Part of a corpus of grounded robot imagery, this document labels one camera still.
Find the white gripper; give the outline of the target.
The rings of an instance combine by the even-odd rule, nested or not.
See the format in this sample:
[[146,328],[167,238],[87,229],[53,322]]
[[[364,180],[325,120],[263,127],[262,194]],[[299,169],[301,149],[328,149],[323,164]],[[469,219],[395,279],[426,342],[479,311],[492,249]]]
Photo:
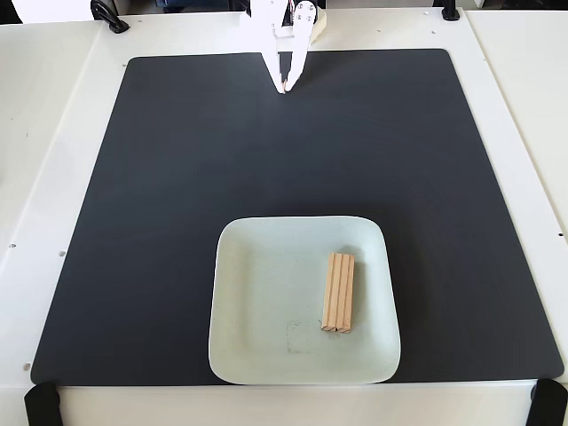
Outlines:
[[290,69],[286,81],[282,81],[280,72],[280,55],[277,38],[291,37],[292,29],[283,29],[283,22],[288,12],[287,0],[251,0],[250,31],[259,38],[258,49],[263,57],[267,71],[272,79],[276,91],[280,94],[292,91],[300,78],[307,57],[312,31],[318,19],[318,6],[316,1],[295,1],[292,15],[292,28],[294,46],[290,62]]

